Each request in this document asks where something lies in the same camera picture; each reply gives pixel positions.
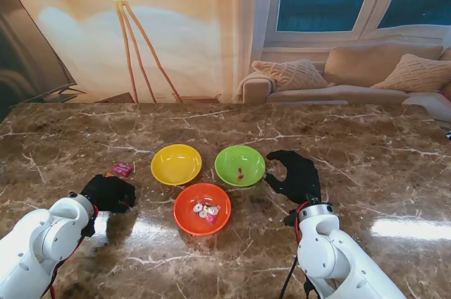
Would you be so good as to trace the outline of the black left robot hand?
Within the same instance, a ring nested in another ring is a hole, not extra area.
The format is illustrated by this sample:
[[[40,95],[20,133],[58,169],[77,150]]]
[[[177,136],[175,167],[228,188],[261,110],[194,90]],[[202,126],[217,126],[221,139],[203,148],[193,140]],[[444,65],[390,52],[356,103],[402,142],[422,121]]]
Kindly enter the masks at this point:
[[[82,189],[86,197],[99,211],[126,213],[136,202],[135,187],[116,176],[97,174]]]

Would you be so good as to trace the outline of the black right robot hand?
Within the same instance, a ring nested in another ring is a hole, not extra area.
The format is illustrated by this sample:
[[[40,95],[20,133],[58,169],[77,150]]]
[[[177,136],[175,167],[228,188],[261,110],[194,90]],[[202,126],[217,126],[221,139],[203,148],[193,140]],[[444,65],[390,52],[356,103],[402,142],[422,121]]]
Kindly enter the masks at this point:
[[[276,193],[300,205],[312,198],[321,201],[319,174],[312,160],[287,150],[270,152],[266,158],[279,161],[287,169],[287,175],[283,181],[270,173],[264,177]]]

